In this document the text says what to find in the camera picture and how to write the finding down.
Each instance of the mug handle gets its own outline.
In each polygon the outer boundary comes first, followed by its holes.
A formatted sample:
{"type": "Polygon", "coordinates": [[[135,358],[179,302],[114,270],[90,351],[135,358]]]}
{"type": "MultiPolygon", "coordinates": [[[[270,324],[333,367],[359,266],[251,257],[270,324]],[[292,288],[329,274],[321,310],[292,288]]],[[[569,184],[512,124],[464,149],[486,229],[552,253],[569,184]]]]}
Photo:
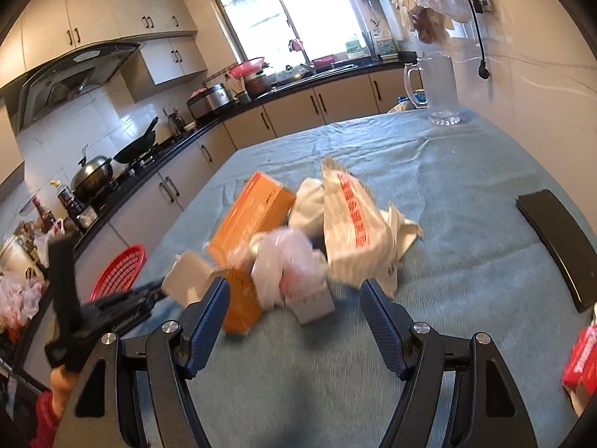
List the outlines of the mug handle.
{"type": "Polygon", "coordinates": [[[427,100],[423,101],[423,103],[421,103],[419,100],[417,100],[417,98],[414,97],[413,86],[411,86],[410,73],[414,70],[421,71],[422,69],[419,64],[405,64],[404,65],[404,88],[406,89],[408,99],[411,100],[411,103],[413,103],[413,106],[416,109],[424,109],[427,107],[427,100]]]}

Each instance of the blue gripper pad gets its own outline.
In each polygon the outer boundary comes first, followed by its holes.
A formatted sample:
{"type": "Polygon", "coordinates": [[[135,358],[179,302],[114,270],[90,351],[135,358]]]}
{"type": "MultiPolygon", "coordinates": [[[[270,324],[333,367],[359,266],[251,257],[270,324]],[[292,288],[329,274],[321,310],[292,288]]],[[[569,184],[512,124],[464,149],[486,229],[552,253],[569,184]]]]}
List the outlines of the blue gripper pad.
{"type": "Polygon", "coordinates": [[[203,299],[190,304],[180,317],[183,328],[177,363],[184,376],[193,379],[205,368],[230,303],[230,286],[216,278],[203,299]]]}
{"type": "Polygon", "coordinates": [[[402,305],[390,302],[375,280],[363,281],[359,304],[386,367],[404,380],[409,366],[404,358],[402,337],[410,335],[413,320],[402,305]]]}

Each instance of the clear glass pitcher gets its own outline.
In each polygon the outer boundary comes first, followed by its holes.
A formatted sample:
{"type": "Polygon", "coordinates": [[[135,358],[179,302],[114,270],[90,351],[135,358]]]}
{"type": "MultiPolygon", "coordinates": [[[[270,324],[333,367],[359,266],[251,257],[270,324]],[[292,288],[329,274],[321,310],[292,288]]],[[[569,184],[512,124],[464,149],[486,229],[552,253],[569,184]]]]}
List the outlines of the clear glass pitcher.
{"type": "Polygon", "coordinates": [[[456,78],[452,59],[447,55],[434,54],[420,58],[417,64],[404,66],[404,87],[408,98],[417,109],[427,107],[429,121],[434,125],[456,125],[460,123],[458,93],[456,92],[456,78]],[[425,102],[421,103],[414,97],[410,74],[419,70],[423,88],[425,88],[425,102]]]}

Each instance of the window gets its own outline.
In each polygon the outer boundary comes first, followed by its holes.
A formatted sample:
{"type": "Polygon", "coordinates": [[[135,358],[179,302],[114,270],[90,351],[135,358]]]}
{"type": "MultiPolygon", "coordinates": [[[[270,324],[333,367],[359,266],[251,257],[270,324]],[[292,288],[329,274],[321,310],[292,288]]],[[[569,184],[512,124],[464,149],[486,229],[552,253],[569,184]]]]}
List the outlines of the window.
{"type": "Polygon", "coordinates": [[[216,0],[241,53],[264,56],[279,70],[306,59],[346,51],[346,42],[359,39],[366,48],[362,26],[350,0],[216,0]],[[304,52],[290,52],[292,38],[303,41],[304,52]]]}

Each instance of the frying pan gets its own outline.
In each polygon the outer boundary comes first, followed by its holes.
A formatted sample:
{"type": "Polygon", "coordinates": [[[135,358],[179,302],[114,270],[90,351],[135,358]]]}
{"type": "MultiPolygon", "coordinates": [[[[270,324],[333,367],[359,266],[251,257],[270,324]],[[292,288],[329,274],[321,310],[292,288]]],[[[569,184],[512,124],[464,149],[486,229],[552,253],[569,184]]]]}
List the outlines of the frying pan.
{"type": "Polygon", "coordinates": [[[156,116],[151,121],[151,124],[147,128],[147,131],[143,134],[143,136],[137,138],[132,143],[126,145],[122,150],[120,150],[114,160],[118,163],[123,165],[130,165],[135,160],[138,160],[141,155],[147,153],[149,149],[153,146],[155,142],[155,125],[157,124],[158,117],[156,116]]]}

